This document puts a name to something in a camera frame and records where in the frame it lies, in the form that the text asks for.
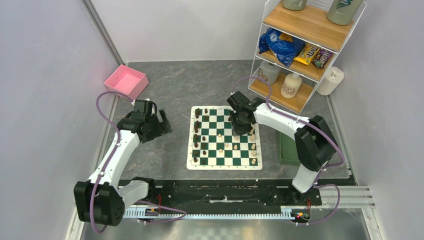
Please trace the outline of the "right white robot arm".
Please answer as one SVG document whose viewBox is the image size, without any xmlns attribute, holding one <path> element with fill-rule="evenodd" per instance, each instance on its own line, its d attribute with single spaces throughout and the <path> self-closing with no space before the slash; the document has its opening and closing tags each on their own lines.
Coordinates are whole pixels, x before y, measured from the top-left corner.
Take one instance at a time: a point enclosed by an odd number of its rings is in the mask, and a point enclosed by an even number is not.
<svg viewBox="0 0 424 240">
<path fill-rule="evenodd" d="M 249 133 L 253 125 L 268 126 L 294 141 L 300 162 L 289 200 L 300 205 L 309 198 L 309 190 L 318 181 L 319 173 L 340 148 L 323 117 L 312 118 L 292 114 L 270 104 L 268 99 L 248 99 L 236 91 L 226 100 L 231 107 L 232 134 L 240 136 Z"/>
</svg>

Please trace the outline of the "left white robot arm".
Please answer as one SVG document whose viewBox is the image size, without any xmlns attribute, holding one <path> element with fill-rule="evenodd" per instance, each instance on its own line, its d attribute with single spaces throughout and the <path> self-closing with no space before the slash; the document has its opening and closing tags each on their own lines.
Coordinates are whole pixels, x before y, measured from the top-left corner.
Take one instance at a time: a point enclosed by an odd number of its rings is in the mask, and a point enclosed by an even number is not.
<svg viewBox="0 0 424 240">
<path fill-rule="evenodd" d="M 74 186 L 77 215 L 82 222 L 115 227 L 125 210 L 138 200 L 148 205 L 157 198 L 151 178 L 134 177 L 128 184 L 119 185 L 134 150 L 172 132 L 165 110 L 158 109 L 156 103 L 137 99 L 133 105 L 133 110 L 114 125 L 114 138 L 97 169 L 88 180 Z"/>
</svg>

